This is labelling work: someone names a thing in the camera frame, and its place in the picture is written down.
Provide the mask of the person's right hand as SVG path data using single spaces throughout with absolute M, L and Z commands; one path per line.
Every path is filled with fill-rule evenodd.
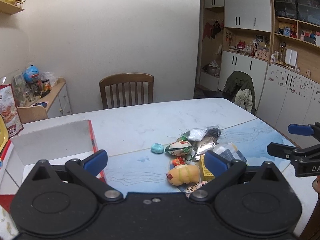
M 312 187 L 317 193 L 320 193 L 320 176 L 317 176 L 312 182 Z

